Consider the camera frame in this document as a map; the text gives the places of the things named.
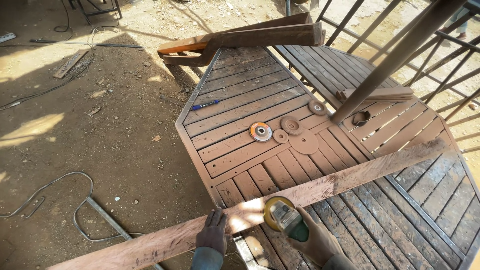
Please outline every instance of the wooden table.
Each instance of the wooden table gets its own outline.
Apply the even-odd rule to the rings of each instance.
[[[451,151],[306,210],[359,269],[467,269],[479,248],[478,189],[442,119],[415,100],[363,103],[358,110],[374,116],[367,125],[355,128],[349,119],[334,125],[328,115],[308,109],[313,98],[265,48],[217,52],[176,122],[213,202],[231,207],[441,136]],[[191,110],[215,99],[218,104]],[[254,122],[279,129],[286,115],[315,134],[319,147],[313,154],[300,154],[289,142],[257,142],[247,131]],[[419,128],[417,122],[428,125]],[[235,242],[250,269],[314,269],[284,235],[264,224]]]

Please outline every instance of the human hand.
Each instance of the human hand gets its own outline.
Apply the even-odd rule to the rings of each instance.
[[[303,217],[310,233],[305,242],[287,238],[287,242],[294,249],[308,256],[308,258],[320,267],[323,267],[331,257],[337,254],[343,254],[337,239],[325,228],[325,225],[315,223],[303,208],[297,207],[297,211]]]
[[[227,251],[226,225],[227,214],[223,214],[221,208],[212,209],[205,220],[205,227],[197,234],[196,247],[211,247],[224,256]]]

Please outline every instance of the angle grinder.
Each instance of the angle grinder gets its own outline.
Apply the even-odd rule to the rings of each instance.
[[[305,242],[310,233],[303,217],[293,203],[282,196],[271,197],[265,202],[264,220],[268,227],[283,232],[290,238]]]

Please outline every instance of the blue marker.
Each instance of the blue marker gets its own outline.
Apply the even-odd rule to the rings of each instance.
[[[213,104],[217,104],[217,103],[218,103],[218,99],[215,99],[214,101],[209,102],[209,103],[206,103],[206,104],[195,105],[195,106],[192,107],[192,110],[198,110],[198,109],[200,109],[200,108],[207,107],[207,106],[210,106],[210,105],[213,105]]]

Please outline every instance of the person's foot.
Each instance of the person's foot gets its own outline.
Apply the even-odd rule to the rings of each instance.
[[[466,34],[465,32],[460,33],[460,34],[457,36],[457,38],[460,39],[460,40],[467,39],[467,34]]]

